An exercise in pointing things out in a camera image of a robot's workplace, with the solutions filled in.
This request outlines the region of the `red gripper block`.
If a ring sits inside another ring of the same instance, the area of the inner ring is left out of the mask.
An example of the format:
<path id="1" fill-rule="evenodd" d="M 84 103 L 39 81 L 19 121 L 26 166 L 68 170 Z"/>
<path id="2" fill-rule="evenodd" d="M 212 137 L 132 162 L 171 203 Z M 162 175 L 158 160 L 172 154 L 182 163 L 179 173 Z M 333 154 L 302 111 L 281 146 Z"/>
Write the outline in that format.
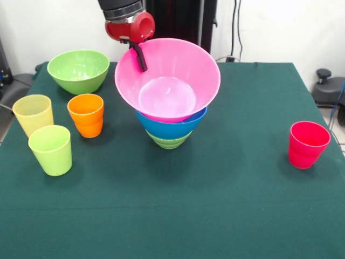
<path id="1" fill-rule="evenodd" d="M 120 42 L 128 41 L 130 48 L 137 54 L 137 61 L 141 72 L 147 71 L 147 64 L 139 43 L 151 38 L 155 32 L 155 21 L 152 15 L 146 11 L 135 15 L 105 23 L 107 34 Z"/>

